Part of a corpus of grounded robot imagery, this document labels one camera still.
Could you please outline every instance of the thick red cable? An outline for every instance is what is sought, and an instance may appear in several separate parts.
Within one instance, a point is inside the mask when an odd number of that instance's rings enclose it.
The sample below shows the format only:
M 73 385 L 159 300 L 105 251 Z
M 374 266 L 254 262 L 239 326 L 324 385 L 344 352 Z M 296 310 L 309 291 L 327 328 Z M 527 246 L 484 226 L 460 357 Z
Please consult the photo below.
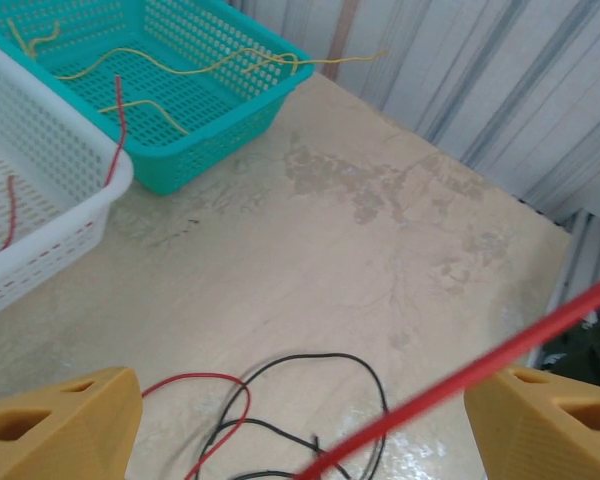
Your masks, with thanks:
M 109 166 L 107 179 L 104 182 L 105 187 L 109 185 L 111 179 L 113 178 L 113 174 L 115 173 L 116 167 L 118 166 L 118 159 L 120 158 L 120 153 L 122 152 L 124 142 L 127 139 L 127 122 L 124 118 L 124 107 L 122 106 L 122 81 L 120 80 L 120 75 L 116 75 L 116 104 L 118 105 L 118 117 L 120 117 L 120 141 L 118 142 L 116 151 L 113 154 L 113 160 L 111 160 L 111 165 Z
M 16 212 L 16 191 L 14 187 L 16 176 L 9 175 L 7 177 L 7 191 L 9 192 L 9 233 L 7 234 L 7 238 L 2 244 L 2 248 L 0 251 L 6 249 L 9 245 L 13 243 L 13 239 L 16 234 L 16 220 L 17 220 L 17 212 Z
M 314 480 L 329 467 L 340 463 L 346 456 L 372 442 L 511 364 L 533 347 L 543 344 L 578 323 L 585 315 L 600 307 L 600 283 L 587 292 L 559 307 L 521 333 L 503 342 L 486 355 L 418 394 L 402 406 L 359 430 L 351 437 L 321 454 L 308 468 L 294 477 L 296 480 Z
M 216 443 L 211 450 L 205 453 L 202 456 L 202 458 L 198 461 L 198 463 L 196 463 L 193 466 L 193 468 L 189 471 L 189 473 L 187 473 L 187 475 L 184 478 L 185 480 L 190 480 L 198 472 L 198 470 L 200 470 L 204 462 L 206 462 L 211 455 L 213 455 L 222 445 L 224 445 L 227 442 L 227 440 L 229 440 L 229 438 L 231 438 L 233 434 L 236 433 L 236 431 L 244 424 L 245 420 L 247 419 L 247 415 L 249 414 L 249 409 L 251 408 L 251 392 L 249 391 L 249 387 L 242 380 L 231 375 L 225 375 L 224 373 L 183 373 L 180 375 L 174 375 L 173 377 L 165 378 L 161 382 L 158 382 L 155 385 L 147 388 L 144 392 L 142 392 L 142 397 L 144 398 L 147 395 L 150 395 L 151 393 L 155 392 L 159 388 L 164 387 L 165 385 L 168 385 L 170 383 L 177 382 L 178 380 L 182 380 L 184 378 L 219 378 L 222 380 L 229 380 L 237 385 L 242 386 L 242 388 L 244 388 L 244 391 L 247 394 L 247 401 L 244 407 L 244 411 L 242 412 L 242 416 L 238 420 L 238 423 L 236 423 L 233 426 L 233 428 L 229 430 L 229 433 L 222 437 L 222 439 L 220 439 L 220 441 Z

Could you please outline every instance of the block hole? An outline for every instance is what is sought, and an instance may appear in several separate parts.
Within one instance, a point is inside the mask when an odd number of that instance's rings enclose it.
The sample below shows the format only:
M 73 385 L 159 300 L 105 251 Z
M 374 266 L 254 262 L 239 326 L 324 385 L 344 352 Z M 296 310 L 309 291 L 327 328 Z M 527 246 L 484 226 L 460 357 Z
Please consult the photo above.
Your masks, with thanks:
M 524 383 L 549 383 L 549 380 L 540 372 L 527 370 L 509 370 L 509 372 Z
M 0 413 L 0 441 L 18 440 L 51 415 L 49 410 L 9 410 Z
M 560 408 L 585 427 L 600 432 L 600 403 L 591 403 L 588 405 L 562 404 Z
M 72 385 L 71 387 L 63 388 L 62 391 L 67 392 L 67 393 L 84 392 L 87 388 L 89 388 L 93 384 L 94 384 L 93 381 L 82 382 L 77 385 Z

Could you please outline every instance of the wire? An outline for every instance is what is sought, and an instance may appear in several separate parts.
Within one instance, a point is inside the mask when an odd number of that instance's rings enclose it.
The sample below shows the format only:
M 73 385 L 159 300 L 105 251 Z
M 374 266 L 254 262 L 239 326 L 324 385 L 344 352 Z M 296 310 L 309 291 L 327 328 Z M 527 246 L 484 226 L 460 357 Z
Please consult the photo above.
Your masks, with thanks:
M 127 122 L 124 118 L 124 108 L 122 104 L 122 80 L 120 79 L 120 75 L 116 75 L 116 103 L 118 104 L 118 116 L 120 117 L 120 141 L 118 142 L 116 151 L 113 154 L 113 160 L 111 160 L 111 165 L 109 166 L 109 172 L 107 173 L 107 178 L 104 182 L 105 187 L 109 185 L 111 179 L 113 178 L 113 174 L 118 166 L 120 153 L 122 153 L 124 142 L 127 139 Z
M 171 115 L 169 115 L 167 113 L 167 111 L 162 108 L 160 105 L 158 105 L 156 102 L 154 102 L 153 100 L 137 100 L 135 102 L 129 102 L 129 103 L 124 103 L 122 104 L 123 108 L 128 108 L 128 107 L 136 107 L 138 105 L 151 105 L 155 108 L 157 108 L 160 113 L 164 116 L 164 118 L 171 124 L 174 126 L 174 128 L 176 130 L 178 130 L 180 133 L 184 134 L 184 135 L 189 135 L 189 131 L 184 129 L 183 127 L 181 127 L 178 122 L 176 122 L 173 117 Z M 103 108 L 101 110 L 98 110 L 100 113 L 109 113 L 113 110 L 115 110 L 116 108 L 118 108 L 118 106 L 114 106 L 114 107 L 107 107 L 107 108 Z
M 260 57 L 264 57 L 267 59 L 276 59 L 276 57 L 272 57 L 270 55 L 267 55 L 266 53 L 262 53 L 260 50 L 256 50 L 255 48 L 241 48 L 225 57 L 222 57 L 220 60 L 209 65 L 208 67 L 200 68 L 197 70 L 176 70 L 176 69 L 166 66 L 163 63 L 160 63 L 158 60 L 153 58 L 148 53 L 142 52 L 140 50 L 136 50 L 135 48 L 117 47 L 117 48 L 113 48 L 113 49 L 109 50 L 108 52 L 104 53 L 98 60 L 96 60 L 93 64 L 91 64 L 89 67 L 85 68 L 84 70 L 82 70 L 78 73 L 75 73 L 73 75 L 58 75 L 58 76 L 56 76 L 56 78 L 58 80 L 64 80 L 64 81 L 72 81 L 72 80 L 77 80 L 79 78 L 82 78 L 85 75 L 87 75 L 88 73 L 90 73 L 91 71 L 93 71 L 95 68 L 97 68 L 100 64 L 102 64 L 102 62 L 104 62 L 111 55 L 114 55 L 116 53 L 131 53 L 133 55 L 138 55 L 138 56 L 144 58 L 145 60 L 151 62 L 152 64 L 154 64 L 159 69 L 164 70 L 165 72 L 171 73 L 172 75 L 199 75 L 201 73 L 209 73 L 209 72 L 212 72 L 213 70 L 220 68 L 222 65 L 224 65 L 228 61 L 232 60 L 233 58 L 237 57 L 238 55 L 242 55 L 243 53 L 252 53 L 254 55 L 259 55 Z
M 24 40 L 22 39 L 20 32 L 18 32 L 18 29 L 16 28 L 16 24 L 13 23 L 13 20 L 11 20 L 10 18 L 7 18 L 7 25 L 9 25 L 9 28 L 11 29 L 11 33 L 13 34 L 16 41 L 18 42 L 18 45 L 20 45 L 20 48 L 22 49 L 22 51 L 26 55 L 30 56 L 29 47 L 27 47 L 27 44 L 24 43 Z
M 153 392 L 164 387 L 165 385 L 185 378 L 219 378 L 222 380 L 229 380 L 237 385 L 240 385 L 240 391 L 242 392 L 244 390 L 247 395 L 247 401 L 240 419 L 236 422 L 233 428 L 229 430 L 229 433 L 222 437 L 222 439 L 211 450 L 209 450 L 204 455 L 200 456 L 198 462 L 184 477 L 185 480 L 190 480 L 194 475 L 197 475 L 204 462 L 206 462 L 211 455 L 213 455 L 222 445 L 224 445 L 227 442 L 227 440 L 229 440 L 236 433 L 236 431 L 242 426 L 242 424 L 244 424 L 245 420 L 247 419 L 247 415 L 249 414 L 249 409 L 251 408 L 251 392 L 249 391 L 249 388 L 247 387 L 246 383 L 232 375 L 225 375 L 224 373 L 182 373 L 180 375 L 174 375 L 173 377 L 166 378 L 161 382 L 158 382 L 155 385 L 147 388 L 144 392 L 142 392 L 142 397 L 144 398 L 148 395 L 151 395 Z
M 238 395 L 240 394 L 240 392 L 244 388 L 246 388 L 246 386 L 249 385 L 252 381 L 254 381 L 258 376 L 260 376 L 262 373 L 264 373 L 265 371 L 269 370 L 270 368 L 272 368 L 276 365 L 279 365 L 281 363 L 288 362 L 291 360 L 324 359 L 324 358 L 345 358 L 345 359 L 352 360 L 352 361 L 362 365 L 373 377 L 373 380 L 374 380 L 376 386 L 378 387 L 378 393 L 380 394 L 380 402 L 382 404 L 383 413 L 387 413 L 389 411 L 389 407 L 387 405 L 387 399 L 386 399 L 386 396 L 384 393 L 384 389 L 382 388 L 382 383 L 380 382 L 378 375 L 376 374 L 376 372 L 373 370 L 373 368 L 371 368 L 371 366 L 367 362 L 356 357 L 355 355 L 350 355 L 348 353 L 307 353 L 307 354 L 288 355 L 288 356 L 281 357 L 277 360 L 267 363 L 266 365 L 259 368 L 255 373 L 253 373 L 247 380 L 244 381 L 245 386 L 240 387 L 240 389 L 238 389 L 233 394 L 233 396 L 231 397 L 229 402 L 227 402 L 227 405 L 225 406 L 224 410 L 222 411 L 222 414 L 220 415 L 220 419 L 218 420 L 216 429 L 211 434 L 211 436 L 207 440 L 206 444 L 202 448 L 202 451 L 200 453 L 200 458 L 202 458 L 205 455 L 205 452 L 207 451 L 207 449 L 209 449 L 209 447 L 211 447 L 211 445 L 213 445 L 213 443 L 219 433 L 219 428 L 222 426 L 224 419 L 227 416 L 227 413 L 229 412 L 229 409 L 231 408 L 231 406 L 233 405 L 235 400 L 238 398 Z M 374 477 L 374 475 L 376 474 L 376 471 L 378 470 L 378 467 L 380 465 L 380 460 L 382 458 L 382 453 L 384 451 L 385 444 L 386 444 L 386 435 L 382 435 L 380 440 L 377 441 L 377 443 L 374 447 L 374 451 L 372 452 L 371 457 L 369 459 L 369 464 L 367 465 L 367 468 L 365 469 L 362 476 L 360 477 L 361 479 L 363 479 L 365 477 L 365 475 L 367 475 L 367 474 L 368 474 L 368 477 L 367 477 L 368 480 L 371 480 Z M 196 480 L 199 480 L 199 473 L 196 474 L 195 478 L 196 478 Z
M 56 38 L 58 38 L 59 35 L 60 35 L 60 22 L 58 20 L 56 20 L 55 22 L 53 22 L 53 32 L 51 33 L 51 35 L 49 35 L 47 37 L 34 38 L 29 42 L 29 56 L 35 60 L 36 59 L 36 45 L 38 45 L 39 43 L 52 42 Z
M 501 343 L 482 357 L 434 384 L 400 407 L 359 430 L 332 450 L 319 456 L 296 480 L 314 480 L 329 467 L 375 438 L 404 425 L 461 390 L 509 365 L 536 345 L 559 335 L 579 322 L 589 312 L 600 307 L 600 283 L 562 305 L 514 337 Z
M 251 478 L 278 477 L 278 478 L 293 478 L 293 473 L 281 472 L 279 470 L 265 470 L 263 472 L 245 473 L 233 477 L 231 480 L 250 480 Z
M 53 32 L 51 33 L 51 35 L 46 36 L 46 37 L 34 38 L 29 42 L 29 45 L 27 46 L 25 41 L 22 39 L 22 36 L 20 35 L 20 32 L 18 31 L 13 20 L 11 18 L 7 18 L 7 23 L 9 25 L 9 28 L 11 29 L 11 32 L 13 33 L 13 36 L 16 38 L 16 41 L 20 45 L 20 48 L 22 49 L 22 51 L 27 56 L 31 57 L 34 60 L 36 58 L 36 52 L 35 52 L 36 45 L 38 45 L 40 43 L 44 43 L 44 42 L 51 42 L 51 41 L 57 39 L 58 36 L 60 35 L 60 22 L 58 20 L 55 20 Z M 298 67 L 301 65 L 334 64 L 334 63 L 346 63 L 346 62 L 370 62 L 370 61 L 376 60 L 377 58 L 379 58 L 383 55 L 386 55 L 388 53 L 388 50 L 383 50 L 381 52 L 376 53 L 375 55 L 371 55 L 368 57 L 347 57 L 347 58 L 337 58 L 337 59 L 333 59 L 333 60 L 328 60 L 328 59 L 325 59 L 325 60 L 299 60 L 297 55 L 294 53 L 291 53 L 291 52 L 282 53 L 282 54 L 278 54 L 278 55 L 269 55 L 267 53 L 261 52 L 260 50 L 256 50 L 255 48 L 246 47 L 246 48 L 241 48 L 239 50 L 236 50 L 235 52 L 232 52 L 231 54 L 221 58 L 214 64 L 209 65 L 208 67 L 205 67 L 205 68 L 201 68 L 198 70 L 175 70 L 171 67 L 164 65 L 163 63 L 159 62 L 158 60 L 156 60 L 151 55 L 149 55 L 145 52 L 136 50 L 135 48 L 118 47 L 118 48 L 113 48 L 113 49 L 109 50 L 108 52 L 104 53 L 102 56 L 100 56 L 100 58 L 98 58 L 98 60 L 96 60 L 93 64 L 91 64 L 89 67 L 85 68 L 84 70 L 82 70 L 78 73 L 75 73 L 73 75 L 56 75 L 56 78 L 58 80 L 64 80 L 64 81 L 72 81 L 72 80 L 77 80 L 79 78 L 82 78 L 85 75 L 87 75 L 88 73 L 90 73 L 91 71 L 93 71 L 94 69 L 96 69 L 107 58 L 109 58 L 110 56 L 112 56 L 116 53 L 131 53 L 134 55 L 138 55 L 138 56 L 144 58 L 145 60 L 151 62 L 153 65 L 160 68 L 161 70 L 164 70 L 165 72 L 171 73 L 173 75 L 198 75 L 201 73 L 208 73 L 208 72 L 211 72 L 213 70 L 220 68 L 222 65 L 229 62 L 230 60 L 237 57 L 238 55 L 241 55 L 243 53 L 250 53 L 252 56 L 259 56 L 261 58 L 264 58 L 264 60 L 244 69 L 242 71 L 242 73 L 245 75 L 250 73 L 252 70 L 255 70 L 255 69 L 262 67 L 266 64 L 269 64 L 271 62 L 280 63 L 283 65 L 292 65 L 291 75 L 295 75 L 295 73 L 298 70 Z M 285 60 L 284 59 L 285 57 L 291 57 L 292 60 Z M 135 102 L 126 103 L 123 105 L 123 107 L 124 108 L 134 107 L 137 105 L 146 105 L 146 104 L 152 105 L 153 107 L 157 108 L 160 111 L 160 113 L 162 113 L 162 115 L 165 117 L 165 119 L 171 125 L 173 125 L 173 127 L 176 130 L 178 130 L 180 133 L 182 133 L 184 135 L 189 134 L 189 132 L 185 128 L 180 126 L 173 119 L 173 117 L 171 117 L 171 115 L 169 115 L 169 113 L 167 113 L 167 111 L 163 107 L 161 107 L 159 104 L 157 104 L 156 102 L 154 102 L 152 100 L 138 100 Z M 118 108 L 118 106 L 114 105 L 112 107 L 103 108 L 99 112 L 107 113 L 112 110 L 115 110 L 116 108 Z
M 238 423 L 238 420 L 229 420 L 228 422 L 225 422 L 222 425 L 219 425 L 215 431 L 216 431 L 216 433 L 220 433 L 222 430 L 229 428 L 231 425 L 235 425 L 236 423 Z M 310 443 L 299 437 L 296 437 L 295 435 L 292 435 L 291 433 L 285 432 L 284 430 L 276 427 L 275 425 L 271 425 L 270 423 L 267 423 L 264 420 L 260 420 L 257 418 L 247 418 L 247 419 L 245 419 L 244 423 L 249 423 L 251 425 L 260 425 L 261 427 L 267 428 L 267 429 L 271 430 L 273 433 L 280 435 L 281 437 L 284 437 L 288 440 L 291 440 L 293 442 L 296 442 L 296 443 L 302 445 L 303 447 L 307 447 L 307 448 L 311 449 L 316 454 L 324 453 L 324 450 L 322 450 L 320 448 L 320 444 L 318 442 L 317 435 L 314 435 L 316 443 Z M 342 474 L 342 476 L 346 480 L 351 480 L 351 475 L 349 475 L 349 473 L 342 466 L 336 465 L 336 469 L 338 469 L 338 471 Z
M 236 50 L 235 52 L 232 52 L 231 54 L 221 58 L 220 60 L 209 65 L 208 67 L 200 68 L 198 70 L 175 70 L 171 67 L 164 65 L 163 63 L 160 63 L 158 60 L 153 58 L 148 53 L 142 52 L 140 50 L 136 50 L 135 48 L 118 47 L 118 48 L 111 49 L 108 52 L 104 53 L 98 60 L 96 60 L 93 64 L 91 64 L 89 67 L 85 68 L 84 70 L 82 70 L 78 73 L 75 73 L 73 75 L 58 75 L 58 76 L 56 76 L 56 78 L 58 80 L 64 80 L 64 81 L 77 80 L 79 78 L 84 77 L 89 72 L 93 71 L 95 68 L 97 68 L 102 62 L 104 62 L 111 55 L 114 55 L 116 53 L 121 53 L 121 52 L 138 55 L 138 56 L 144 58 L 145 60 L 151 62 L 152 64 L 154 64 L 156 67 L 160 68 L 161 70 L 164 70 L 165 72 L 171 73 L 173 75 L 198 75 L 201 73 L 212 72 L 213 70 L 220 68 L 222 65 L 224 65 L 228 61 L 232 60 L 233 58 L 237 57 L 238 55 L 241 55 L 243 53 L 251 53 L 253 55 L 262 57 L 265 60 L 260 63 L 255 64 L 255 65 L 251 65 L 249 68 L 246 68 L 245 70 L 242 71 L 243 74 L 247 74 L 247 73 L 251 72 L 251 70 L 261 67 L 267 63 L 275 62 L 275 63 L 280 63 L 283 65 L 292 65 L 293 67 L 291 70 L 291 74 L 293 75 L 296 73 L 296 71 L 300 65 L 333 64 L 333 63 L 347 63 L 347 62 L 371 62 L 373 60 L 376 60 L 379 57 L 382 57 L 383 55 L 386 55 L 388 53 L 388 50 L 383 50 L 383 51 L 378 52 L 375 55 L 371 55 L 369 57 L 347 57 L 347 58 L 337 58 L 334 60 L 327 60 L 327 59 L 325 59 L 325 60 L 299 60 L 298 57 L 294 53 L 291 53 L 291 52 L 282 53 L 279 55 L 269 55 L 267 53 L 261 52 L 260 50 L 256 50 L 255 48 L 246 47 L 246 48 L 241 48 L 239 50 Z M 293 60 L 284 60 L 284 57 L 292 57 Z
M 0 251 L 5 250 L 13 243 L 13 238 L 16 234 L 16 221 L 17 221 L 17 212 L 16 212 L 16 192 L 15 192 L 15 175 L 9 175 L 7 177 L 7 191 L 9 192 L 9 233 L 7 234 L 7 238 L 2 244 L 2 248 Z
M 328 60 L 328 59 L 324 59 L 324 60 L 298 60 L 297 57 L 295 60 L 282 60 L 282 57 L 288 54 L 283 54 L 283 55 L 275 55 L 275 56 L 269 56 L 269 55 L 265 55 L 265 54 L 261 54 L 262 57 L 266 58 L 267 60 L 260 62 L 260 63 L 256 63 L 255 65 L 251 65 L 249 68 L 243 70 L 242 73 L 249 73 L 251 70 L 255 70 L 258 67 L 261 67 L 263 65 L 266 65 L 270 62 L 276 62 L 276 63 L 281 63 L 283 65 L 293 65 L 294 68 L 297 69 L 297 67 L 299 67 L 300 65 L 308 65 L 308 64 L 326 64 L 326 65 L 332 65 L 334 63 L 348 63 L 348 62 L 372 62 L 384 55 L 386 55 L 387 53 L 389 53 L 389 50 L 382 50 L 374 55 L 370 55 L 368 57 L 346 57 L 346 58 L 336 58 L 334 60 Z

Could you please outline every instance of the dark object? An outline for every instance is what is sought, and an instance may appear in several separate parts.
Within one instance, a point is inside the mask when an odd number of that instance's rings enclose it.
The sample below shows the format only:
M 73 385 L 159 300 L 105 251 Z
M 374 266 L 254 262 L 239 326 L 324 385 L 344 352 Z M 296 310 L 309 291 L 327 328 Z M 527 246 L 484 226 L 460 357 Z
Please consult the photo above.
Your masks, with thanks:
M 545 357 L 549 363 L 543 370 L 563 377 L 600 386 L 600 313 L 589 328 L 579 325 L 547 344 Z M 551 359 L 560 358 L 551 364 Z
M 389 406 L 387 404 L 387 398 L 384 393 L 384 389 L 382 388 L 382 383 L 380 382 L 380 378 L 378 378 L 378 375 L 376 374 L 376 372 L 373 370 L 373 368 L 371 368 L 371 366 L 367 362 L 365 362 L 361 358 L 356 357 L 355 355 L 350 355 L 348 353 L 307 353 L 307 354 L 298 354 L 298 355 L 288 355 L 286 357 L 278 358 L 277 360 L 267 363 L 263 367 L 259 368 L 253 375 L 251 375 L 247 380 L 245 380 L 244 383 L 245 383 L 245 385 L 249 385 L 256 378 L 258 378 L 261 374 L 263 374 L 265 371 L 267 371 L 270 368 L 275 367 L 276 365 L 279 365 L 281 363 L 285 363 L 285 362 L 288 362 L 291 360 L 307 360 L 307 359 L 315 360 L 315 359 L 325 359 L 325 358 L 344 358 L 347 360 L 352 360 L 352 361 L 362 365 L 369 372 L 369 374 L 373 378 L 373 381 L 375 382 L 375 384 L 378 388 L 378 393 L 380 395 L 380 404 L 382 407 L 382 413 L 387 413 L 389 411 Z M 242 387 L 239 388 L 238 390 L 236 390 L 236 392 L 233 394 L 233 396 L 227 402 L 227 405 L 225 406 L 224 410 L 222 411 L 222 414 L 220 415 L 218 424 L 217 424 L 215 430 L 213 431 L 213 433 L 211 434 L 211 436 L 209 437 L 209 439 L 207 440 L 206 444 L 202 448 L 199 458 L 202 458 L 204 456 L 204 454 L 207 452 L 207 450 L 209 450 L 209 448 L 211 448 L 211 446 L 215 442 L 215 439 L 218 436 L 218 434 L 224 428 L 227 428 L 229 426 L 228 425 L 229 422 L 225 423 L 225 418 L 227 416 L 227 413 L 229 412 L 229 409 L 233 405 L 233 403 L 236 401 L 236 399 L 238 398 L 240 393 L 242 393 L 242 390 L 243 390 Z M 316 452 L 316 450 L 315 450 L 316 448 L 319 448 L 319 447 L 316 447 L 316 445 L 311 444 L 311 442 L 305 442 L 304 440 L 299 439 L 289 433 L 283 432 L 281 429 L 274 427 L 273 425 L 268 424 L 262 420 L 252 418 L 252 419 L 247 419 L 246 423 L 257 424 L 257 425 L 263 426 L 265 428 L 268 428 L 269 430 L 277 433 L 278 435 L 281 435 L 289 440 L 293 440 L 294 442 L 299 443 L 300 445 L 303 445 L 307 448 L 312 449 L 314 452 Z M 378 467 L 380 465 L 380 460 L 382 459 L 382 452 L 384 451 L 384 446 L 385 446 L 386 441 L 387 441 L 386 435 L 383 435 L 382 438 L 380 438 L 380 440 L 376 441 L 373 452 L 371 453 L 371 456 L 369 457 L 369 464 L 367 465 L 367 467 L 365 468 L 365 471 L 360 476 L 360 480 L 365 479 L 365 476 L 366 476 L 366 480 L 373 479 L 373 477 L 375 476 L 375 474 L 378 470 Z M 341 466 L 338 466 L 338 470 L 346 479 L 351 478 L 351 476 Z M 287 472 L 267 470 L 264 472 L 252 472 L 252 473 L 248 473 L 248 474 L 241 475 L 238 477 L 234 477 L 233 480 L 247 480 L 250 478 L 263 478 L 263 477 L 293 478 L 293 475 L 289 474 Z M 199 480 L 199 478 L 200 478 L 200 471 L 198 471 L 195 475 L 196 480 Z

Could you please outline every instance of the yellow wire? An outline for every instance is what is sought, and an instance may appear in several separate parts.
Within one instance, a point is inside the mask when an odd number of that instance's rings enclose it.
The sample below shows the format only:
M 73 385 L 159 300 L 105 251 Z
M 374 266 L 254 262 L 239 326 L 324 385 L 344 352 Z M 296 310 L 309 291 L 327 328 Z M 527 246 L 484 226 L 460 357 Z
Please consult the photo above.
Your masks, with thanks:
M 48 37 L 34 38 L 29 42 L 29 55 L 35 60 L 36 58 L 36 45 L 39 43 L 52 42 L 60 35 L 60 22 L 56 20 L 53 24 L 53 33 Z
M 182 128 L 178 122 L 176 122 L 173 117 L 171 115 L 169 115 L 169 113 L 162 108 L 160 105 L 158 105 L 156 102 L 152 101 L 152 100 L 137 100 L 135 102 L 129 102 L 129 103 L 123 103 L 122 107 L 123 108 L 127 108 L 127 107 L 136 107 L 138 105 L 151 105 L 155 108 L 157 108 L 160 113 L 162 113 L 162 115 L 164 116 L 164 118 L 171 124 L 174 126 L 174 128 L 176 130 L 178 130 L 180 133 L 182 133 L 183 135 L 189 135 L 189 132 L 187 130 L 185 130 L 184 128 Z M 98 110 L 100 113 L 108 113 L 111 112 L 113 110 L 116 110 L 118 108 L 117 105 L 114 105 L 113 107 L 107 107 L 107 108 L 103 108 L 101 110 Z
M 293 65 L 294 68 L 297 68 L 300 65 L 308 65 L 311 63 L 312 64 L 334 64 L 334 63 L 347 63 L 347 62 L 371 62 L 373 60 L 376 60 L 377 58 L 380 58 L 380 57 L 386 55 L 387 53 L 389 53 L 389 50 L 382 50 L 381 52 L 378 52 L 369 57 L 346 57 L 346 58 L 336 58 L 335 60 L 327 60 L 327 59 L 324 59 L 324 60 L 298 60 L 298 57 L 296 57 L 295 60 L 282 60 L 281 57 L 284 57 L 287 55 L 293 55 L 293 54 L 292 53 L 283 53 L 282 55 L 276 55 L 274 57 L 270 57 L 269 55 L 261 53 L 260 55 L 262 57 L 265 57 L 267 60 L 260 62 L 260 63 L 256 63 L 255 65 L 251 65 L 249 68 L 244 70 L 243 73 L 249 73 L 251 70 L 261 67 L 262 65 L 265 65 L 269 62 L 282 63 L 284 65 Z
M 31 58 L 35 59 L 36 53 L 35 53 L 35 47 L 36 45 L 38 45 L 39 43 L 44 43 L 44 42 L 51 42 L 53 40 L 55 40 L 56 38 L 58 38 L 58 36 L 60 35 L 60 22 L 59 21 L 55 21 L 54 22 L 54 29 L 51 35 L 47 36 L 47 37 L 40 37 L 40 38 L 34 38 L 29 42 L 29 46 L 27 47 L 26 43 L 24 42 L 24 40 L 22 39 L 22 37 L 20 36 L 20 33 L 18 32 L 18 29 L 16 28 L 15 24 L 13 23 L 13 20 L 11 20 L 10 18 L 7 19 L 7 23 L 9 24 L 9 28 L 11 29 L 11 32 L 13 33 L 13 36 L 16 38 L 17 42 L 20 44 L 20 48 L 22 48 L 22 50 Z M 243 74 L 248 74 L 249 72 L 251 72 L 252 70 L 255 70 L 259 67 L 262 67 L 264 65 L 267 65 L 271 62 L 275 62 L 275 63 L 280 63 L 283 65 L 292 65 L 291 67 L 291 75 L 295 75 L 295 73 L 298 70 L 298 67 L 300 65 L 308 65 L 308 64 L 336 64 L 336 63 L 345 63 L 345 62 L 370 62 L 373 61 L 383 55 L 387 54 L 387 50 L 383 50 L 381 52 L 376 53 L 375 55 L 371 55 L 369 57 L 347 57 L 347 58 L 338 58 L 335 60 L 299 60 L 297 55 L 295 55 L 294 53 L 288 52 L 288 53 L 282 53 L 279 55 L 268 55 L 266 53 L 261 52 L 260 50 L 256 50 L 255 48 L 241 48 L 239 50 L 236 50 L 235 52 L 227 55 L 226 57 L 221 58 L 219 61 L 217 61 L 216 63 L 205 67 L 205 68 L 201 68 L 198 70 L 175 70 L 173 68 L 167 67 L 166 65 L 160 63 L 159 61 L 157 61 L 156 59 L 154 59 L 151 55 L 141 52 L 140 50 L 136 50 L 134 48 L 128 48 L 128 47 L 118 47 L 118 48 L 114 48 L 112 50 L 109 50 L 108 52 L 106 52 L 105 54 L 103 54 L 98 60 L 95 61 L 95 63 L 93 63 L 91 66 L 85 68 L 84 70 L 82 70 L 81 72 L 75 73 L 73 75 L 58 75 L 56 76 L 56 78 L 58 80 L 64 80 L 64 81 L 71 81 L 71 80 L 77 80 L 79 78 L 84 77 L 85 75 L 87 75 L 89 72 L 93 71 L 95 68 L 97 68 L 102 62 L 104 62 L 107 58 L 109 58 L 111 55 L 115 54 L 115 53 L 119 53 L 119 52 L 125 52 L 125 53 L 132 53 L 134 55 L 139 55 L 140 57 L 146 59 L 147 61 L 151 62 L 153 65 L 155 65 L 156 67 L 171 73 L 173 75 L 197 75 L 200 73 L 207 73 L 207 72 L 211 72 L 219 67 L 221 67 L 223 64 L 227 63 L 228 61 L 230 61 L 231 59 L 237 57 L 238 55 L 241 55 L 243 53 L 252 53 L 253 55 L 259 56 L 264 58 L 263 61 L 258 62 L 254 65 L 251 65 L 250 67 L 244 69 L 242 71 Z M 292 60 L 284 60 L 285 57 L 291 57 Z M 138 105 L 151 105 L 153 107 L 155 107 L 156 109 L 158 109 L 158 111 L 160 113 L 162 113 L 162 115 L 164 116 L 164 118 L 171 124 L 173 125 L 173 127 L 178 130 L 179 132 L 181 132 L 184 135 L 188 135 L 189 132 L 182 128 L 174 119 L 173 117 L 171 117 L 171 115 L 169 115 L 169 113 L 162 108 L 160 105 L 158 105 L 156 102 L 152 101 L 152 100 L 138 100 L 135 102 L 129 102 L 129 103 L 125 103 L 122 106 L 124 108 L 127 107 L 135 107 Z M 111 112 L 115 109 L 117 109 L 117 105 L 114 105 L 112 107 L 107 107 L 107 108 L 103 108 L 101 109 L 99 112 L 100 113 L 107 113 L 107 112 Z
M 85 75 L 87 75 L 89 72 L 91 72 L 92 70 L 97 68 L 102 62 L 104 62 L 111 55 L 113 55 L 115 53 L 119 53 L 119 52 L 132 53 L 134 55 L 138 55 L 138 56 L 144 58 L 145 60 L 151 62 L 152 64 L 154 64 L 156 67 L 164 70 L 165 72 L 171 73 L 173 75 L 198 75 L 200 73 L 208 73 L 208 72 L 211 72 L 211 71 L 216 70 L 217 68 L 221 67 L 223 64 L 227 63 L 229 60 L 233 59 L 234 57 L 237 57 L 238 55 L 241 55 L 241 54 L 247 53 L 247 52 L 253 53 L 255 55 L 259 55 L 259 56 L 264 57 L 271 61 L 278 60 L 277 57 L 269 56 L 266 53 L 262 53 L 261 51 L 256 50 L 255 48 L 241 48 L 240 50 L 236 50 L 235 52 L 231 53 L 230 55 L 227 55 L 226 57 L 221 58 L 216 63 L 214 63 L 208 67 L 201 68 L 199 70 L 175 70 L 173 68 L 167 67 L 166 65 L 160 63 L 158 60 L 154 59 L 151 55 L 141 52 L 140 50 L 136 50 L 135 48 L 128 48 L 128 47 L 118 47 L 118 48 L 109 50 L 108 52 L 103 54 L 98 60 L 95 61 L 95 63 L 93 63 L 91 66 L 85 68 L 81 72 L 78 72 L 73 75 L 59 75 L 56 78 L 58 80 L 65 80 L 65 81 L 77 80 L 78 78 L 82 78 Z
M 20 32 L 18 32 L 18 29 L 16 28 L 16 24 L 13 23 L 13 20 L 11 20 L 10 18 L 7 18 L 7 25 L 9 25 L 9 28 L 11 29 L 11 33 L 16 38 L 16 40 L 17 40 L 18 44 L 20 45 L 20 48 L 22 49 L 22 51 L 25 54 L 29 55 L 29 48 L 27 47 L 27 44 L 24 43 L 24 40 L 20 36 Z

